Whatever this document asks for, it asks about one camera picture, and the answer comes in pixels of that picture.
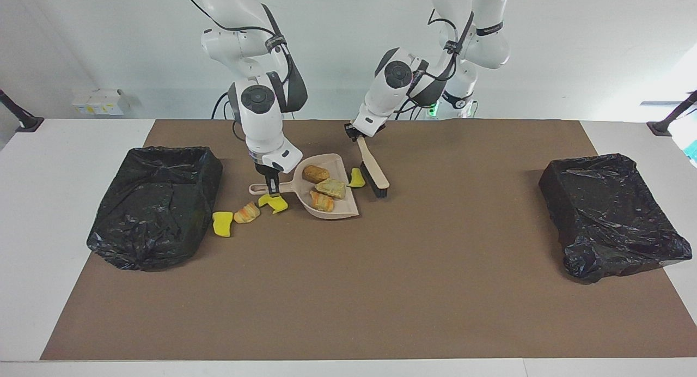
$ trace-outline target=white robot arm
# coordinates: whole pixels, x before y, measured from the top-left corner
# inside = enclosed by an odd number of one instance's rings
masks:
[[[303,158],[283,134],[282,115],[299,111],[307,101],[303,78],[266,5],[258,0],[202,0],[201,9],[219,28],[204,32],[204,51],[247,77],[232,83],[228,99],[256,170],[276,196],[278,174],[291,172]],[[263,72],[252,58],[265,54],[271,55],[276,71]]]
[[[439,112],[458,114],[473,94],[478,78],[475,65],[497,69],[508,61],[510,47],[500,32],[507,0],[432,1],[441,18],[431,22],[448,23],[441,32],[441,59],[429,64],[403,49],[390,50],[383,57],[352,122],[365,136],[374,136],[391,114],[404,112],[408,102],[417,107],[438,104]],[[405,87],[395,88],[389,82],[388,66],[393,62],[403,62],[412,72],[412,81]]]

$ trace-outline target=dustpan handle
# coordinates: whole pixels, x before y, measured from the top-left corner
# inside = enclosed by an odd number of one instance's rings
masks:
[[[278,189],[281,193],[295,193],[293,190],[293,183],[281,183],[278,185]],[[268,193],[268,188],[266,184],[252,184],[249,186],[249,194],[254,196],[263,196]]]

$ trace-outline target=brown table surface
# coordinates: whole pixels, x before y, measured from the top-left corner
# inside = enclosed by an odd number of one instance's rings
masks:
[[[358,148],[339,121],[287,122],[306,157]],[[225,159],[217,210],[260,183],[226,121],[157,121],[146,145]],[[697,327],[664,270],[582,285],[563,270],[537,187],[553,159],[594,155],[575,121],[399,122],[369,141],[386,200],[322,221],[294,195],[166,272],[92,255],[43,360],[694,357]]]

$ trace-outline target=black garbage bag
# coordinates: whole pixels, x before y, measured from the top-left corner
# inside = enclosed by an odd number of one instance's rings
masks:
[[[573,277],[596,283],[692,259],[627,156],[552,161],[540,189]]]
[[[87,246],[122,270],[164,270],[198,250],[222,164],[210,148],[135,148],[97,212]]]

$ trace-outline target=beige dustpan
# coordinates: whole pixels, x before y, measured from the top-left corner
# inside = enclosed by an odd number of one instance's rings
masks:
[[[325,168],[329,171],[331,178],[343,181],[347,185],[349,184],[349,177],[346,175],[344,161],[341,160],[341,156],[338,154],[324,154],[312,156],[302,161],[296,167],[293,181],[279,185],[281,193],[295,193],[305,209],[313,216],[321,219],[331,220],[358,216],[358,206],[356,206],[356,200],[353,199],[353,191],[348,186],[346,187],[346,198],[343,200],[334,199],[334,211],[322,212],[312,208],[312,196],[309,193],[314,190],[314,184],[303,179],[303,169],[311,165]],[[268,189],[265,184],[253,184],[249,187],[249,193],[255,196],[262,196],[268,193]]]

